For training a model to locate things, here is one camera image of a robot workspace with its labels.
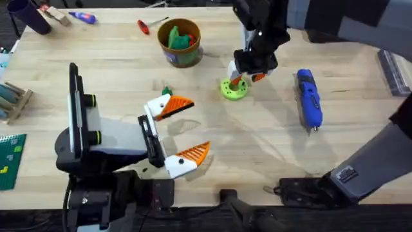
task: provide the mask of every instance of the wire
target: wire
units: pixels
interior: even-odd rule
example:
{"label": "wire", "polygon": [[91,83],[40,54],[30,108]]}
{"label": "wire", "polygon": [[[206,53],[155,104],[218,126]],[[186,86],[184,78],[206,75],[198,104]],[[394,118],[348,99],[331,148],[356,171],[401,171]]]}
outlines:
{"label": "wire", "polygon": [[150,214],[151,211],[152,211],[152,208],[150,208],[149,210],[147,210],[146,215],[144,215],[144,217],[143,217],[143,219],[142,219],[142,223],[140,224],[139,232],[142,232],[144,222],[146,221],[146,219],[147,219],[147,217],[149,216],[149,214]]}
{"label": "wire", "polygon": [[69,194],[71,190],[71,185],[72,185],[72,179],[73,177],[69,175],[69,182],[67,183],[66,187],[66,192],[64,193],[64,199],[63,199],[63,208],[62,208],[62,226],[63,226],[63,232],[68,232],[67,230],[67,204],[69,201]]}
{"label": "wire", "polygon": [[204,214],[207,214],[207,213],[211,213],[211,212],[213,212],[213,211],[215,211],[215,210],[217,210],[217,209],[220,209],[223,205],[224,205],[224,204],[219,204],[219,205],[217,205],[217,206],[215,206],[215,207],[213,207],[213,208],[211,208],[211,209],[206,209],[206,210],[203,210],[203,211],[201,211],[201,212],[194,213],[194,214],[192,214],[192,215],[188,215],[188,216],[186,216],[186,217],[184,217],[184,218],[182,218],[182,217],[181,217],[181,218],[179,218],[179,217],[148,217],[148,218],[153,219],[153,220],[187,220],[187,219],[190,219],[190,218],[198,217],[198,216],[200,216],[200,215],[204,215]]}

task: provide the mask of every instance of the blue power tool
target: blue power tool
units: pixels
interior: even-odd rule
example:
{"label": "blue power tool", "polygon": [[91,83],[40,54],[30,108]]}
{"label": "blue power tool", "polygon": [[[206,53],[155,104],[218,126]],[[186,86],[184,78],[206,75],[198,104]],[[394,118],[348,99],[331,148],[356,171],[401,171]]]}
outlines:
{"label": "blue power tool", "polygon": [[315,131],[322,124],[321,98],[317,93],[315,79],[310,70],[301,69],[297,72],[299,93],[301,96],[304,123]]}

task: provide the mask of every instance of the red tool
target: red tool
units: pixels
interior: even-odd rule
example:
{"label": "red tool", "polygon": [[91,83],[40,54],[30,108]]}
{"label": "red tool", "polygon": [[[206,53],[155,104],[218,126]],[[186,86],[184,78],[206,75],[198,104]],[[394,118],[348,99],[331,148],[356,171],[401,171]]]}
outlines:
{"label": "red tool", "polygon": [[162,22],[162,21],[164,21],[164,20],[166,20],[166,19],[168,19],[168,18],[169,18],[169,17],[166,17],[166,18],[164,18],[164,19],[157,20],[157,21],[155,21],[155,22],[153,22],[153,23],[149,23],[149,24],[145,24],[142,20],[138,20],[138,21],[137,21],[137,25],[139,26],[140,30],[141,30],[143,33],[145,33],[146,35],[149,35],[149,34],[150,34],[150,32],[149,32],[149,27],[150,27],[150,26],[153,26],[153,25],[156,24],[156,23],[160,23],[160,22]]}

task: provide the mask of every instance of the black cable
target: black cable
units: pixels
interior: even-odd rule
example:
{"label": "black cable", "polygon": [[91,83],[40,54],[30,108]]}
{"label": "black cable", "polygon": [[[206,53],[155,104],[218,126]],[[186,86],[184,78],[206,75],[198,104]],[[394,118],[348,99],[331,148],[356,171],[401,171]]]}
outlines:
{"label": "black cable", "polygon": [[69,8],[69,5],[67,5],[66,0],[62,0],[64,7]]}
{"label": "black cable", "polygon": [[146,221],[146,219],[147,219],[147,217],[149,216],[149,214],[150,214],[151,211],[152,211],[152,208],[150,208],[149,210],[147,210],[146,215],[144,215],[144,217],[143,217],[143,219],[142,219],[142,223],[140,223],[139,232],[142,231],[144,222]]}
{"label": "black cable", "polygon": [[63,199],[63,208],[62,208],[62,226],[63,226],[63,232],[68,232],[67,228],[67,204],[69,201],[69,194],[71,191],[71,186],[72,186],[72,179],[73,177],[69,175],[69,182],[67,183],[66,187],[66,192],[64,193],[64,199]]}
{"label": "black cable", "polygon": [[40,7],[39,4],[36,3],[36,1],[32,0],[32,3],[33,3],[36,7]]}
{"label": "black cable", "polygon": [[213,212],[213,211],[215,211],[215,210],[217,210],[217,209],[220,209],[223,205],[224,205],[224,204],[219,204],[219,205],[217,205],[217,206],[214,206],[214,207],[211,208],[211,209],[205,209],[205,210],[203,210],[203,211],[201,211],[201,212],[194,213],[194,214],[189,215],[189,216],[184,217],[184,218],[179,218],[179,217],[148,217],[148,218],[149,218],[149,219],[153,219],[153,220],[187,220],[187,219],[190,219],[190,218],[198,217],[198,216],[200,216],[200,215],[204,215],[204,214],[206,214],[206,213],[211,213],[211,212]]}

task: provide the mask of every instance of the gray panel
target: gray panel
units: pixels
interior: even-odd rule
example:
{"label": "gray panel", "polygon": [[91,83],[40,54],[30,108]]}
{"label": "gray panel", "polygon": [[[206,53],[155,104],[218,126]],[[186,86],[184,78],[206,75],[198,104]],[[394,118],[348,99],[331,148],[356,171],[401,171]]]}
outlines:
{"label": "gray panel", "polygon": [[286,22],[289,27],[304,30],[309,3],[310,0],[289,0]]}
{"label": "gray panel", "polygon": [[412,140],[389,123],[376,137],[331,171],[330,178],[357,202],[381,185],[412,171]]}
{"label": "gray panel", "polygon": [[397,53],[412,61],[412,1],[390,1],[376,28],[344,17],[338,36]]}

